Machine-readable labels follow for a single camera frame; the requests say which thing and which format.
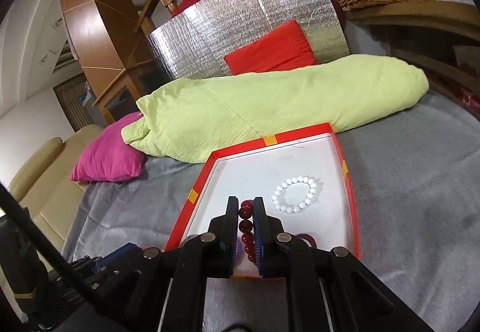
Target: purple object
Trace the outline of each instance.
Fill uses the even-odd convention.
[[[140,112],[127,114],[107,126],[88,144],[70,175],[72,181],[121,182],[139,176],[145,154],[125,144],[122,129],[143,117]]]

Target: beige leather sofa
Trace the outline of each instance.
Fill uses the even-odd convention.
[[[54,137],[43,144],[18,170],[8,189],[58,251],[82,201],[86,184],[70,182],[69,176],[80,153],[103,129],[88,125],[66,141]],[[12,298],[11,289],[0,269],[0,285]],[[11,302],[18,311],[16,303]]]

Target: screw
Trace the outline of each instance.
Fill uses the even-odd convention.
[[[214,241],[217,237],[215,236],[214,233],[211,232],[205,232],[200,236],[200,240],[203,241],[204,243],[210,243]]]
[[[280,243],[288,243],[290,240],[292,240],[292,235],[289,233],[279,233],[277,234],[277,240]]]
[[[349,254],[349,250],[347,250],[345,247],[335,247],[333,249],[333,254],[337,258],[345,258]]]
[[[143,251],[143,257],[146,259],[155,259],[159,254],[160,250],[155,247],[150,247]]]

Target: pillow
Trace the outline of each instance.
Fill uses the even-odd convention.
[[[419,68],[373,55],[294,73],[180,78],[140,98],[144,117],[121,133],[149,155],[202,163],[214,150],[322,122],[346,131],[412,107],[427,90]]]
[[[280,25],[258,40],[224,56],[232,75],[287,71],[317,64],[297,21]]]
[[[141,117],[139,112],[131,113],[107,126],[83,150],[71,172],[70,180],[121,182],[139,176],[145,155],[125,144],[121,131]]]

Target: bed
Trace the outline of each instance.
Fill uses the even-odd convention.
[[[338,134],[358,209],[361,261],[436,332],[480,300],[480,123],[429,91],[413,108]],[[63,255],[132,242],[163,248],[202,165],[149,157],[124,183],[92,183]],[[210,280],[204,328],[287,331],[283,282]]]

